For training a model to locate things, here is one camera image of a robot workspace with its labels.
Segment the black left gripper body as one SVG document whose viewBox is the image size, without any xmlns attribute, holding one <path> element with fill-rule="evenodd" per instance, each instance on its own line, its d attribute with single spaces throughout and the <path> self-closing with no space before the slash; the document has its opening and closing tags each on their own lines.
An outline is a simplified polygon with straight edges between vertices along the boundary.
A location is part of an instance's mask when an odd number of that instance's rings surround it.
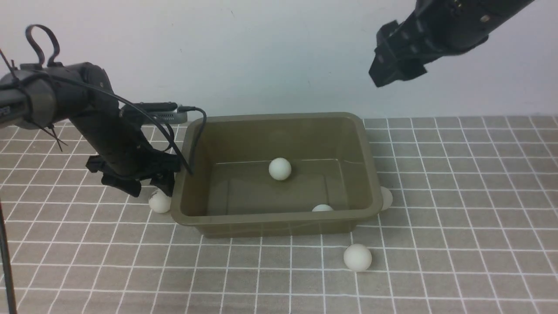
<svg viewBox="0 0 558 314">
<path fill-rule="evenodd" d="M 85 131 L 97 155 L 86 169 L 122 181 L 162 179 L 180 171 L 179 158 L 155 150 L 140 130 L 126 126 L 98 126 Z"/>
</svg>

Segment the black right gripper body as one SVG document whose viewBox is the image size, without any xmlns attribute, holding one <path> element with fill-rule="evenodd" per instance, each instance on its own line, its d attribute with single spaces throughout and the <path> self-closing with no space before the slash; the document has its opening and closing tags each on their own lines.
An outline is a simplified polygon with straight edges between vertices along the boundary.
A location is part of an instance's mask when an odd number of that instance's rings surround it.
<svg viewBox="0 0 558 314">
<path fill-rule="evenodd" d="M 401 23 L 392 20 L 381 26 L 376 42 L 375 56 L 368 71 L 376 87 L 420 77 L 426 74 L 425 65 L 441 56 L 431 32 L 415 13 Z"/>
</svg>

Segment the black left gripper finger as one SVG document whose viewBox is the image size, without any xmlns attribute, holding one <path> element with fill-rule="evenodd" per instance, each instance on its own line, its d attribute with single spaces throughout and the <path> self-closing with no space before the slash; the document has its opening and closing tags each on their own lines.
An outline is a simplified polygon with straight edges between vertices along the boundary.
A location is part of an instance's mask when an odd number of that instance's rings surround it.
<svg viewBox="0 0 558 314">
<path fill-rule="evenodd" d="M 173 171 L 162 171 L 153 175 L 150 185 L 158 188 L 167 197 L 173 196 L 175 187 L 175 173 Z"/>
<path fill-rule="evenodd" d="M 139 197 L 142 190 L 140 181 L 133 179 L 121 179 L 109 174 L 104 174 L 101 182 L 103 185 L 116 188 L 134 198 Z"/>
</svg>

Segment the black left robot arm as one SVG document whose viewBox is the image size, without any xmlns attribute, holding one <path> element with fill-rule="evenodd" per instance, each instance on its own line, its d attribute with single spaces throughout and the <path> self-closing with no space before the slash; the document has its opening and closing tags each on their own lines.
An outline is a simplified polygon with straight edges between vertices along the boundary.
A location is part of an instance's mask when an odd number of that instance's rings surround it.
<svg viewBox="0 0 558 314">
<path fill-rule="evenodd" d="M 105 70 L 89 62 L 44 69 L 26 64 L 1 79 L 2 127 L 47 130 L 68 119 L 96 151 L 85 166 L 102 173 L 103 185 L 138 197 L 149 180 L 170 197 L 179 158 L 149 143 L 146 120 L 132 114 L 134 108 L 119 107 Z"/>
</svg>

